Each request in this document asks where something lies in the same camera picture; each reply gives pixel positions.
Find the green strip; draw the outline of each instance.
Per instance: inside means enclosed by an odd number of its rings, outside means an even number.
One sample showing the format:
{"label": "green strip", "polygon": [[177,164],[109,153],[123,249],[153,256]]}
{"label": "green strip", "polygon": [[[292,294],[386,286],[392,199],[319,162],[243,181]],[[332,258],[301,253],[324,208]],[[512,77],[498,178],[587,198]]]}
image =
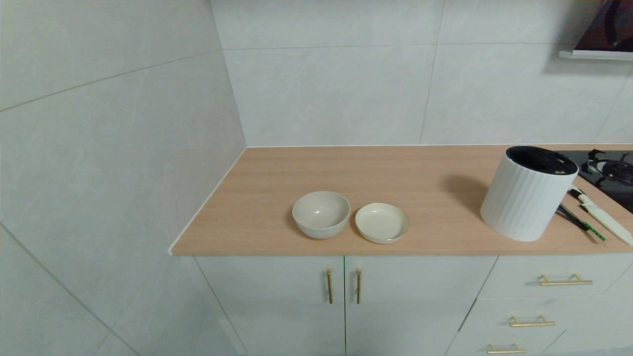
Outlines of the green strip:
{"label": "green strip", "polygon": [[582,222],[582,224],[583,224],[583,225],[585,225],[586,227],[588,227],[588,228],[589,228],[589,230],[591,230],[591,232],[593,232],[594,234],[596,234],[596,236],[597,236],[600,240],[602,240],[602,241],[605,241],[605,242],[606,242],[606,237],[602,236],[602,234],[601,234],[600,232],[598,232],[598,231],[597,231],[597,230],[595,230],[593,227],[591,227],[591,225],[589,225],[589,223],[588,223],[588,222],[583,221],[583,222]]}

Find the range hood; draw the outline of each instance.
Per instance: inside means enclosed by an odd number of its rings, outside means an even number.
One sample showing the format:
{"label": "range hood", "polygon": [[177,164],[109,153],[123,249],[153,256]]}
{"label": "range hood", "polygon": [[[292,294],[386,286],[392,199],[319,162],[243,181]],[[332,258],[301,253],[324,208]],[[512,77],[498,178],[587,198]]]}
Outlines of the range hood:
{"label": "range hood", "polygon": [[571,59],[633,61],[633,1],[609,0],[572,51]]}

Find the white cabinet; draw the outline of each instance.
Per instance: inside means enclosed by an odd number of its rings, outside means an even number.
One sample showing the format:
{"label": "white cabinet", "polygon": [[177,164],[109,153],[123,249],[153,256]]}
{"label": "white cabinet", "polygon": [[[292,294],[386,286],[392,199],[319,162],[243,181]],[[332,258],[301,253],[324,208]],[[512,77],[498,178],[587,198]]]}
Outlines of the white cabinet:
{"label": "white cabinet", "polygon": [[342,256],[196,260],[249,355],[345,354]]}
{"label": "white cabinet", "polygon": [[578,310],[579,321],[547,352],[625,348],[633,342],[633,267],[630,267],[590,308]]}
{"label": "white cabinet", "polygon": [[514,344],[527,354],[540,354],[600,301],[600,296],[479,298],[447,356],[487,355],[490,345],[511,350]]}
{"label": "white cabinet", "polygon": [[443,356],[495,259],[345,256],[347,354]]}
{"label": "white cabinet", "polygon": [[[631,263],[633,254],[630,253],[500,256],[479,296],[511,298],[599,295],[604,293]],[[545,278],[550,282],[576,283],[542,285],[546,282]]]}

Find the tiled wall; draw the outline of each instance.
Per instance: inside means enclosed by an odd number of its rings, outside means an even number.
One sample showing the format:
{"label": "tiled wall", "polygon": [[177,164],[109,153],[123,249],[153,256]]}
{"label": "tiled wall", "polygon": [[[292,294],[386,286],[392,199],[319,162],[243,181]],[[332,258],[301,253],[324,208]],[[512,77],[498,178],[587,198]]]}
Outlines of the tiled wall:
{"label": "tiled wall", "polygon": [[0,11],[0,354],[241,352],[167,253],[245,147],[209,2]]}
{"label": "tiled wall", "polygon": [[249,146],[633,143],[633,64],[558,57],[600,1],[211,3]]}

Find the ceramic bowl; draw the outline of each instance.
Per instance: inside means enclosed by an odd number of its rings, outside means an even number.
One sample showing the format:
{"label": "ceramic bowl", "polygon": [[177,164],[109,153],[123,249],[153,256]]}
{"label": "ceramic bowl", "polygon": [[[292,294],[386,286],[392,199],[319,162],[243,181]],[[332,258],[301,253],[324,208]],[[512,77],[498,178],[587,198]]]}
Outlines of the ceramic bowl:
{"label": "ceramic bowl", "polygon": [[356,213],[356,226],[373,243],[394,243],[409,229],[409,218],[393,205],[371,203]]}
{"label": "ceramic bowl", "polygon": [[338,234],[349,220],[351,206],[333,191],[315,191],[302,196],[292,207],[292,217],[306,235],[327,239]]}

